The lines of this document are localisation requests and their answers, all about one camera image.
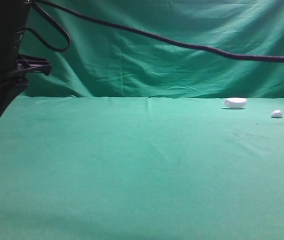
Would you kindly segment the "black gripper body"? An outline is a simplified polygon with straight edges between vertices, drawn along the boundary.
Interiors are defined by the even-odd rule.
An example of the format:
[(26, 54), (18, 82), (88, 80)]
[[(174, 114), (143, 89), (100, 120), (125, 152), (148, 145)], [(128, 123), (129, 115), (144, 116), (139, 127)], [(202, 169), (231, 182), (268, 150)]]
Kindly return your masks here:
[(31, 0), (0, 0), (0, 85), (27, 73), (48, 76), (52, 66), (43, 58), (20, 56)]

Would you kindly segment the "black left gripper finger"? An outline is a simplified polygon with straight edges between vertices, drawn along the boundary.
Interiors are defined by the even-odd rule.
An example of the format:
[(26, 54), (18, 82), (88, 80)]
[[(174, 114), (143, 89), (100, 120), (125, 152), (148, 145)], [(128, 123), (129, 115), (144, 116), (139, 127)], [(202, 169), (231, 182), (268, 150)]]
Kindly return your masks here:
[(8, 84), (0, 86), (0, 118), (12, 101), (24, 91), (21, 84)]

